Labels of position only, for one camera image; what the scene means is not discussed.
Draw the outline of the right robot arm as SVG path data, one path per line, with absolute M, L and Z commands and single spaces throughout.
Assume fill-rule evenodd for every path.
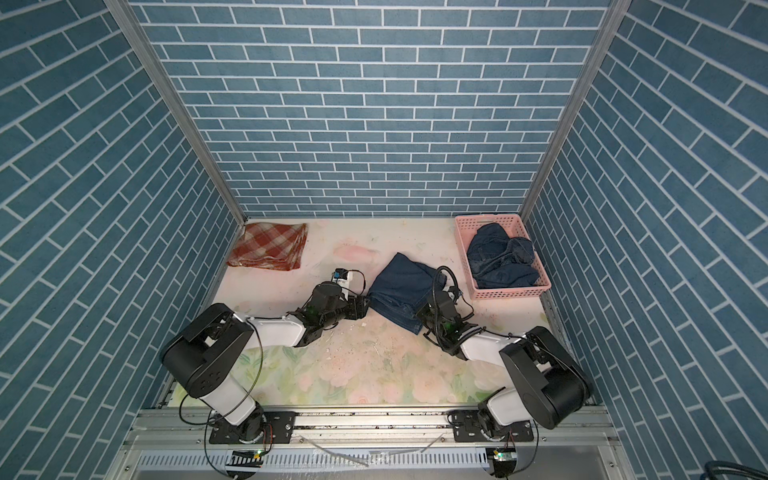
M 483 433 L 499 438 L 518 422 L 534 421 L 553 429 L 581 409 L 592 396 L 587 375 L 545 327 L 524 334 L 501 334 L 471 323 L 459 314 L 459 292 L 451 288 L 428 298 L 418 318 L 424 337 L 443 352 L 468 362 L 506 369 L 512 385 L 492 393 L 478 405 Z

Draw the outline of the left green circuit board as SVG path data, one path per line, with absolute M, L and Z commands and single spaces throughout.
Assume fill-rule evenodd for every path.
M 263 466 L 264 457 L 262 450 L 236 450 L 226 461 L 225 470 L 232 473 L 251 472 Z

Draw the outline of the dark navy denim skirt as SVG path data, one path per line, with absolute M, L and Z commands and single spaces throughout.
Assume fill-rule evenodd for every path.
M 498 223 L 477 230 L 469 244 L 467 259 L 479 289 L 528 288 L 540 278 L 533 267 L 533 243 L 525 237 L 510 237 Z

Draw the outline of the red plaid skirt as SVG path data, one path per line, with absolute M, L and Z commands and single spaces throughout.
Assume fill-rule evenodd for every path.
M 246 225 L 227 265 L 275 271 L 299 269 L 308 232 L 306 223 L 257 222 Z

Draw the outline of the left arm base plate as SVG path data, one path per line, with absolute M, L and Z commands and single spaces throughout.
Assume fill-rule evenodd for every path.
M 216 420 L 208 436 L 211 444 L 217 445 L 262 445 L 289 444 L 297 414 L 294 411 L 256 411 L 238 426 L 226 420 Z

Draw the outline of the green circuit board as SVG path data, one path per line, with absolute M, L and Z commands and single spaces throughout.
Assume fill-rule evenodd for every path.
M 225 470 L 232 473 L 251 472 L 263 466 L 264 457 L 262 450 L 236 450 L 226 461 Z
M 486 471 L 494 478 L 511 476 L 518 464 L 518 453 L 512 447 L 497 447 L 485 449 L 488 468 Z

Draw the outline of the blue denim skirt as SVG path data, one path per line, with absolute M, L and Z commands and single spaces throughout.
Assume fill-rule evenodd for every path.
M 406 331 L 418 334 L 423 323 L 417 314 L 432 297 L 436 273 L 435 268 L 396 253 L 369 289 L 370 308 Z

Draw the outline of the right green circuit board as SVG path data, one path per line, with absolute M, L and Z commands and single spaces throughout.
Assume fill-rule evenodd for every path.
M 511 476 L 518 464 L 518 453 L 512 447 L 497 447 L 485 449 L 488 468 L 486 471 L 494 478 Z

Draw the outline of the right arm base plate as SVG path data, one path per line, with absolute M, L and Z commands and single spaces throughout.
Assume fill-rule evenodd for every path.
M 451 410 L 446 418 L 452 428 L 454 441 L 458 443 L 509 442 L 512 444 L 534 440 L 532 424 L 529 421 L 517 421 L 502 426 L 485 410 Z

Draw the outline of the pink plastic basket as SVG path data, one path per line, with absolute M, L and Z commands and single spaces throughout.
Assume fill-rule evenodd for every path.
M 543 263 L 534 250 L 534 261 L 532 267 L 539 273 L 539 278 L 530 287 L 514 288 L 496 288 L 482 289 L 477 285 L 470 269 L 467 252 L 471 240 L 480 227 L 496 223 L 500 225 L 507 235 L 512 237 L 524 237 L 530 239 L 529 233 L 518 214 L 483 214 L 483 215 L 464 215 L 454 218 L 455 238 L 460 252 L 460 264 L 467 281 L 467 288 L 472 299 L 506 299 L 539 297 L 544 292 L 551 289 L 551 281 L 547 275 Z

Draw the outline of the aluminium mounting rail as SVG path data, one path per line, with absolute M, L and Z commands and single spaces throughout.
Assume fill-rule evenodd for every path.
M 267 408 L 261 416 L 271 425 L 275 447 L 298 448 L 310 442 L 324 448 L 422 448 L 505 444 L 517 447 L 620 445 L 619 435 L 604 407 L 587 406 L 570 415 L 554 430 L 533 421 L 486 433 L 476 409 L 449 406 L 400 407 L 288 407 Z M 202 425 L 189 425 L 178 409 L 142 410 L 124 442 L 135 450 L 202 450 Z

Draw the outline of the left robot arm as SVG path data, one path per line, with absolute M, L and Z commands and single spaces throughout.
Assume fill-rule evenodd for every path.
M 232 375 L 240 355 L 252 348 L 303 348 L 342 320 L 366 316 L 370 300 L 344 288 L 320 286 L 299 309 L 279 318 L 240 316 L 223 303 L 204 310 L 164 347 L 162 365 L 189 397 L 212 409 L 205 422 L 230 429 L 230 440 L 254 443 L 266 435 L 266 417 Z

